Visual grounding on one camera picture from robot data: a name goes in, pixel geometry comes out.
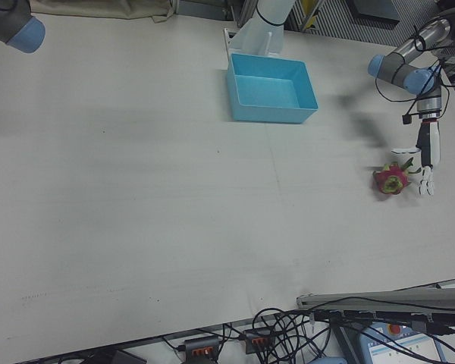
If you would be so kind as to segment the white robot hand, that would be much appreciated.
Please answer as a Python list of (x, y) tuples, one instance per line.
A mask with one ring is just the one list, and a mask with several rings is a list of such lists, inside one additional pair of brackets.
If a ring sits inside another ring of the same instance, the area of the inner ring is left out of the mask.
[(421, 122), (414, 147), (392, 149), (391, 151), (394, 154), (420, 154), (422, 176), (419, 182), (419, 194), (433, 196), (435, 193), (434, 169), (441, 160), (438, 119), (427, 118)]

